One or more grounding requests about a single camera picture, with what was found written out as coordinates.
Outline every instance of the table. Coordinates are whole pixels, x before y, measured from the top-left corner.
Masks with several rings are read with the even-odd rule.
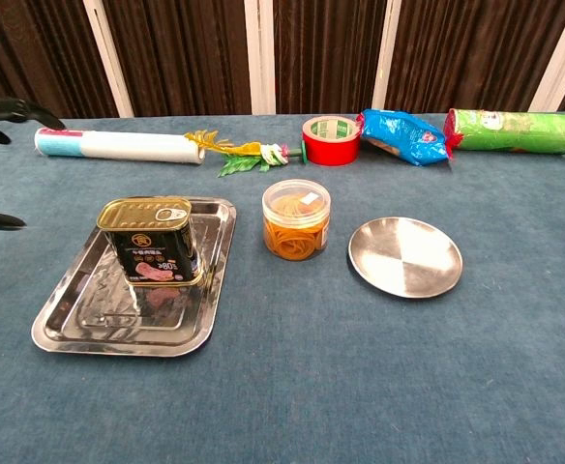
[[[67,121],[298,146],[308,115]],[[441,127],[444,115],[423,115]],[[565,463],[565,156],[456,152],[414,167],[364,146],[339,168],[297,161],[217,178],[202,166],[35,153],[37,123],[0,124],[0,462]],[[329,246],[302,263],[261,238],[282,179],[332,195]],[[102,206],[218,196],[238,217],[210,340],[178,359],[49,354],[30,329]],[[360,224],[418,218],[458,244],[459,285],[407,301],[346,248]]]

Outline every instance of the green cylindrical package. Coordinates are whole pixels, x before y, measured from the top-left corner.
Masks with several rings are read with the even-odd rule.
[[[451,109],[449,149],[565,153],[565,114]]]

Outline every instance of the metal can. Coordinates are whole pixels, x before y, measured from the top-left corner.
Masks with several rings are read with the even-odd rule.
[[[130,285],[192,285],[201,266],[191,228],[191,204],[178,196],[120,198],[98,216],[98,227]]]

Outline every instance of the clear plastic container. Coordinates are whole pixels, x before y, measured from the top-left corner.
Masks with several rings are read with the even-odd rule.
[[[301,261],[326,247],[330,193],[323,186],[289,179],[265,190],[262,202],[263,240],[274,254]]]

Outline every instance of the blue snack bag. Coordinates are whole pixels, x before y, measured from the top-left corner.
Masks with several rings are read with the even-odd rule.
[[[366,140],[416,166],[449,158],[444,132],[409,113],[365,109],[358,120]]]

